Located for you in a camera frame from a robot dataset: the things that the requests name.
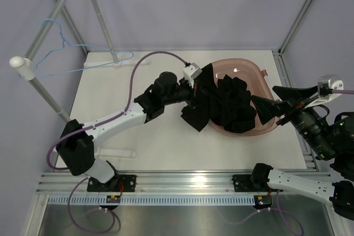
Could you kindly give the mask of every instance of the black garment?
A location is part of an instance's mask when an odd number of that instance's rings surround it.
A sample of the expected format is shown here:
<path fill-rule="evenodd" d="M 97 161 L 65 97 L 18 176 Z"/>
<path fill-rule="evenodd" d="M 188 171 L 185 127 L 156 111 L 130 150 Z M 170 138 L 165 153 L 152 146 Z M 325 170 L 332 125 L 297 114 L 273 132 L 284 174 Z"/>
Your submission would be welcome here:
<path fill-rule="evenodd" d="M 226 131 L 244 133 L 255 127 L 256 110 L 250 105 L 247 84 L 235 77 L 225 76 L 214 83 L 212 64 L 206 65 L 195 79 L 196 97 L 192 106 L 182 110 L 182 118 L 199 132 L 211 119 Z"/>

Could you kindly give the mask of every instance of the metal frame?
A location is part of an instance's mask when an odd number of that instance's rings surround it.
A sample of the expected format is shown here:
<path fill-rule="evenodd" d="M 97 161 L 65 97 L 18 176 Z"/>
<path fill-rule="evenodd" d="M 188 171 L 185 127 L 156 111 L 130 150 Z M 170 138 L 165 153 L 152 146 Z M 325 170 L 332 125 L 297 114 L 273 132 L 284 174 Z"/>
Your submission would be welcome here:
<path fill-rule="evenodd" d="M 303 21 L 306 13 L 308 12 L 311 4 L 314 0 L 306 0 L 303 4 L 300 12 L 296 16 L 296 20 L 291 26 L 286 38 L 284 39 L 281 47 L 277 51 L 273 51 L 275 64 L 277 66 L 282 84 L 284 86 L 291 86 L 292 81 L 286 62 L 283 60 L 283 54 L 288 47 L 289 43 L 296 34 L 300 23 Z M 55 19 L 61 12 L 64 20 L 75 37 L 76 41 L 83 43 L 82 37 L 79 31 L 76 29 L 72 18 L 65 7 L 66 0 L 56 0 L 56 6 L 49 14 L 48 18 Z M 102 31 L 105 35 L 108 47 L 113 56 L 113 60 L 117 59 L 113 42 L 108 33 L 107 27 L 103 20 L 101 11 L 98 7 L 97 0 L 91 0 L 93 7 L 96 11 L 98 21 L 100 22 Z M 40 48 L 43 40 L 45 39 L 49 29 L 52 26 L 52 22 L 46 22 L 42 25 L 39 33 L 35 37 L 31 46 L 27 50 L 25 57 L 32 60 L 38 49 Z M 87 54 L 88 49 L 83 49 L 83 53 Z M 40 93 L 40 95 L 47 101 L 47 103 L 53 108 L 53 110 L 64 120 L 69 121 L 69 115 L 63 111 L 58 103 L 52 98 L 49 92 L 43 87 L 43 85 L 35 78 L 31 82 L 31 85 Z M 301 145 L 303 150 L 304 160 L 308 169 L 306 170 L 293 170 L 297 175 L 301 175 L 308 178 L 315 178 L 318 180 L 330 180 L 331 176 L 327 172 L 318 172 L 318 166 L 314 159 L 312 150 L 307 145 Z M 235 194 L 231 177 L 233 174 L 245 174 L 247 171 L 195 171 L 195 172 L 122 172 L 123 174 L 136 174 L 138 176 L 138 182 L 135 195 L 231 195 Z M 69 172 L 52 172 L 43 173 L 39 186 L 36 192 L 35 207 L 32 211 L 32 218 L 30 219 L 26 235 L 37 235 L 43 214 L 48 202 L 49 195 L 53 194 L 65 194 L 67 195 L 75 184 L 82 180 L 80 176 L 72 176 Z M 86 184 L 83 183 L 78 189 L 78 194 L 87 194 Z M 333 214 L 328 208 L 329 219 L 337 223 L 338 216 Z M 336 224 L 332 226 L 334 230 L 338 231 L 338 235 L 343 235 L 343 226 Z"/>
<path fill-rule="evenodd" d="M 50 14 L 48 15 L 48 19 L 55 19 L 60 12 L 63 11 L 64 9 L 64 5 L 65 5 L 66 0 L 58 0 L 56 3 L 56 6 L 53 8 L 53 10 L 50 12 Z M 113 43 L 111 40 L 111 37 L 108 33 L 107 27 L 105 25 L 105 21 L 103 20 L 100 8 L 98 7 L 98 3 L 96 0 L 91 0 L 93 7 L 95 8 L 97 17 L 98 17 L 98 21 L 100 22 L 101 28 L 103 30 L 103 33 L 105 35 L 107 44 L 110 48 L 111 54 L 113 56 L 113 60 L 116 61 L 117 59 L 117 55 L 116 52 L 114 50 L 113 47 Z M 28 48 L 27 52 L 24 55 L 24 58 L 32 61 L 33 58 L 35 57 L 36 53 L 38 52 L 40 46 L 42 45 L 45 37 L 47 36 L 51 26 L 52 26 L 53 22 L 51 21 L 46 21 L 45 23 L 42 24 L 42 27 L 40 28 L 38 34 L 36 35 L 36 37 L 34 38 L 33 42 L 31 43 L 30 47 Z M 73 28 L 72 26 L 74 25 L 74 23 L 69 24 L 69 28 L 71 28 L 72 32 L 75 32 L 75 28 Z M 60 116 L 60 118 L 62 118 L 65 122 L 70 121 L 70 117 L 69 115 L 60 107 L 60 105 L 56 102 L 56 100 L 54 100 L 54 98 L 50 95 L 50 93 L 44 88 L 44 86 L 38 81 L 38 79 L 35 77 L 34 79 L 30 80 L 29 83 L 35 88 L 35 90 L 42 96 L 42 98 L 45 99 L 45 101 L 48 103 L 48 105 Z"/>
<path fill-rule="evenodd" d="M 313 1 L 314 0 L 305 0 L 303 6 L 301 7 L 301 10 L 299 11 L 298 15 L 296 16 L 293 25 L 291 26 L 287 36 L 285 37 L 285 40 L 283 41 L 283 43 L 279 49 L 280 55 L 284 54 L 285 50 L 289 46 L 293 37 L 297 33 L 297 30 L 299 29 L 299 26 L 300 26 L 301 22 L 303 21 L 305 15 L 307 14 L 309 8 L 311 7 Z"/>
<path fill-rule="evenodd" d="M 81 34 L 79 33 L 79 30 L 77 29 L 69 11 L 67 11 L 67 8 L 65 5 L 61 9 L 61 15 L 62 15 L 64 22 L 66 23 L 69 31 L 71 32 L 72 36 L 75 38 L 76 42 L 78 44 L 84 44 L 85 42 L 84 42 Z M 90 52 L 90 49 L 86 46 L 80 46 L 80 48 L 85 56 L 87 56 L 87 54 Z"/>

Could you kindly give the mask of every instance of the purple cable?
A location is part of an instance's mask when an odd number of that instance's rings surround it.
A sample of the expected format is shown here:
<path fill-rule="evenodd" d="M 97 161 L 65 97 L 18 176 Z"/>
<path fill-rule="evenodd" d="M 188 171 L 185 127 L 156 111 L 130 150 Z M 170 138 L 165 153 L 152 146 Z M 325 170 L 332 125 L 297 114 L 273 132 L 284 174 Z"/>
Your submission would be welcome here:
<path fill-rule="evenodd" d="M 130 103 L 131 103 L 131 100 L 132 100 L 132 92 L 133 92 L 133 79 L 134 79 L 134 75 L 135 75 L 135 72 L 138 68 L 138 66 L 141 64 L 141 62 L 143 62 L 146 58 L 148 58 L 149 56 L 152 56 L 152 55 L 155 55 L 155 54 L 166 54 L 166 55 L 171 55 L 171 56 L 174 56 L 175 58 L 177 58 L 178 60 L 180 60 L 183 64 L 187 64 L 187 62 L 185 60 L 183 60 L 181 57 L 173 54 L 173 53 L 170 53 L 170 52 L 166 52 L 166 51 L 155 51 L 155 52 L 151 52 L 151 53 L 148 53 L 147 55 L 144 55 L 137 63 L 136 65 L 134 66 L 133 68 L 133 71 L 132 71 L 132 74 L 131 74 L 131 79 L 130 79 L 130 82 L 129 82 L 129 96 L 128 96 L 128 102 L 127 102 L 127 105 L 125 106 L 124 108 L 124 111 L 117 114 L 116 116 L 113 116 L 107 120 L 104 120 L 102 122 L 99 122 L 97 124 L 95 124 L 95 127 L 99 127 L 101 125 L 104 125 L 104 124 L 107 124 L 119 117 L 121 117 L 122 115 L 124 115 L 124 113 L 126 113 L 126 111 L 128 111 L 129 109 L 129 106 L 130 106 Z M 52 169 L 52 170 L 67 170 L 68 168 L 67 167 L 63 167 L 63 168 L 59 168 L 59 167 L 55 167 L 53 166 L 51 163 L 50 163 L 50 154 L 53 152 L 53 150 L 55 149 L 55 147 L 57 145 L 59 145 L 62 141 L 64 141 L 65 139 L 73 136 L 73 135 L 76 135 L 78 133 L 81 133 L 81 132 L 84 132 L 86 130 L 90 130 L 92 129 L 93 126 L 89 126 L 89 127 L 85 127 L 85 128 L 81 128 L 77 131 L 74 131 L 74 132 L 71 132 L 70 134 L 68 135 L 65 135 L 63 136 L 62 138 L 58 139 L 51 147 L 50 149 L 48 150 L 47 154 L 46 154 L 46 163 L 48 164 L 48 166 Z"/>
<path fill-rule="evenodd" d="M 278 191 L 277 191 L 277 195 L 275 196 L 275 200 L 276 200 L 276 202 L 277 202 L 277 207 L 278 207 L 278 208 L 271 208 L 271 210 L 273 210 L 273 211 L 278 211 L 278 212 L 279 212 L 279 214 L 280 214 L 280 216 L 282 217 L 282 220 L 284 221 L 285 225 L 288 227 L 289 231 L 290 231 L 293 235 L 295 235 L 295 236 L 304 236 L 304 235 L 305 235 L 305 229 L 304 229 L 303 225 L 300 223 L 300 221 L 299 221 L 293 214 L 289 213 L 288 211 L 285 211 L 285 210 L 281 210 L 281 209 L 280 209 L 280 204 L 279 204 L 279 192 L 280 192 L 280 191 L 278 190 Z M 300 229 L 301 229 L 301 234 L 296 234 L 296 233 L 293 231 L 293 229 L 291 228 L 290 224 L 289 224 L 289 223 L 287 222 L 287 220 L 284 218 L 283 213 L 285 213 L 285 214 L 291 216 L 291 217 L 298 223 L 298 225 L 300 226 Z"/>
<path fill-rule="evenodd" d="M 90 210 L 86 211 L 84 214 L 82 214 L 81 216 L 77 217 L 76 220 L 82 219 L 82 218 L 86 217 L 88 214 L 90 214 L 91 212 L 96 212 L 97 210 L 99 210 L 99 209 L 97 209 L 97 208 L 90 209 Z M 60 224 L 58 224 L 55 211 L 52 211 L 52 213 L 53 213 L 52 214 L 52 220 L 53 220 L 52 224 L 54 226 L 56 226 L 57 228 L 65 230 L 65 229 L 68 229 L 70 226 L 74 225 L 72 222 L 70 222 L 68 225 L 60 225 Z M 120 227 L 121 226 L 121 221 L 119 220 L 118 216 L 115 213 L 114 213 L 114 215 L 116 216 L 118 224 L 119 224 L 119 227 Z"/>
<path fill-rule="evenodd" d="M 91 233 L 91 234 L 96 234 L 96 235 L 101 235 L 101 234 L 105 234 L 105 233 L 109 232 L 109 231 L 113 228 L 113 226 L 114 226 L 114 224 L 115 224 L 115 222 L 116 222 L 116 219 L 117 219 L 117 220 L 118 220 L 118 223 L 119 223 L 119 230 L 120 230 L 120 229 L 121 229 L 121 227 L 120 227 L 121 222 L 120 222 L 118 216 L 117 216 L 113 211 L 111 211 L 111 210 L 109 210 L 109 209 L 107 209 L 107 211 L 112 215 L 112 218 L 113 218 L 112 225 L 111 225 L 108 229 L 102 230 L 102 231 L 100 231 L 100 232 L 94 232 L 94 231 L 92 231 L 92 230 L 85 229 L 85 228 L 83 228 L 82 226 L 80 226 L 80 225 L 74 220 L 74 217 L 72 216 L 72 213 L 71 213 L 70 201 L 71 201 L 72 195 L 74 194 L 75 190 L 79 187 L 80 184 L 82 184 L 83 182 L 85 182 L 87 179 L 88 179 L 88 178 L 85 178 L 85 179 L 81 180 L 81 181 L 74 187 L 74 189 L 72 189 L 72 191 L 71 191 L 71 193 L 70 193 L 70 196 L 69 196 L 69 199 L 68 199 L 68 201 L 67 201 L 67 211 L 69 212 L 69 217 L 70 217 L 70 219 L 71 219 L 71 222 L 75 225 L 76 228 L 78 228 L 79 230 L 81 230 L 81 231 L 83 231 L 83 232 L 87 232 L 87 233 Z"/>
<path fill-rule="evenodd" d="M 242 221 L 239 222 L 231 222 L 228 221 L 225 217 L 223 217 L 223 215 L 216 209 L 218 215 L 224 220 L 224 222 L 230 224 L 230 225 L 241 225 L 243 223 L 245 223 L 246 221 L 248 221 L 250 218 L 252 218 L 254 215 L 258 214 L 258 213 L 262 213 L 262 212 L 267 212 L 267 211 L 278 211 L 280 216 L 282 217 L 282 220 L 284 221 L 285 225 L 287 226 L 287 228 L 289 229 L 289 231 L 291 232 L 291 234 L 295 235 L 295 236 L 304 236 L 305 235 L 305 229 L 303 227 L 303 225 L 300 223 L 300 220 L 297 219 L 296 216 L 294 216 L 293 214 L 291 214 L 290 212 L 286 211 L 286 210 L 282 210 L 280 209 L 280 205 L 279 205 L 279 191 L 277 192 L 276 195 L 276 201 L 277 201 L 277 208 L 269 208 L 269 209 L 262 209 L 259 212 L 255 211 L 253 213 L 251 213 L 250 215 L 248 215 L 245 219 L 243 219 Z M 292 228 L 290 227 L 289 223 L 287 222 L 287 220 L 284 218 L 283 214 L 287 214 L 288 216 L 292 217 L 293 220 L 295 220 L 297 222 L 297 224 L 299 225 L 300 229 L 301 229 L 301 234 L 296 234 Z"/>
<path fill-rule="evenodd" d="M 334 94 L 354 94 L 354 91 L 349 91 L 349 90 L 332 90 L 332 93 Z"/>

